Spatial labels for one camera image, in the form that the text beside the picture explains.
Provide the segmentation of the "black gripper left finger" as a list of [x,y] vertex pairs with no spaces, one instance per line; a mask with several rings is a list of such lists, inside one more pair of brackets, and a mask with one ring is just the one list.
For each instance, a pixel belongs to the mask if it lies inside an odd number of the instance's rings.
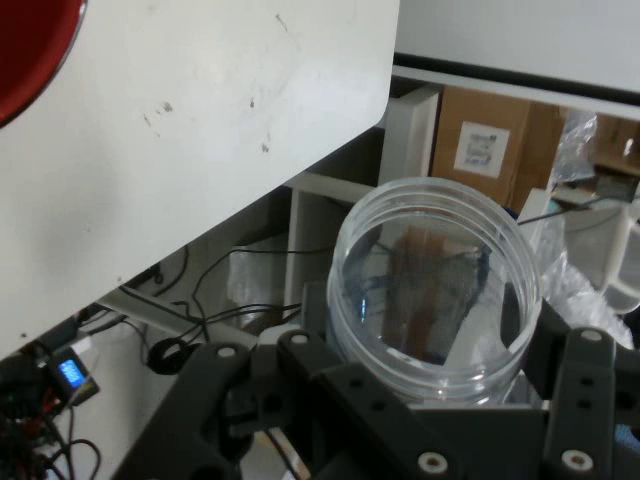
[[200,346],[116,470],[119,479],[237,479],[258,432],[283,431],[320,479],[463,479],[468,470],[366,368],[315,333]]

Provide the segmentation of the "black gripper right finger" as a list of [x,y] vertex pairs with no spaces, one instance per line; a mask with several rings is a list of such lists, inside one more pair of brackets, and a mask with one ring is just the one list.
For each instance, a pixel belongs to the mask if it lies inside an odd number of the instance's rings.
[[593,326],[571,327],[546,301],[519,319],[520,300],[507,285],[501,339],[518,354],[517,373],[549,407],[501,417],[504,479],[636,479],[639,354]]

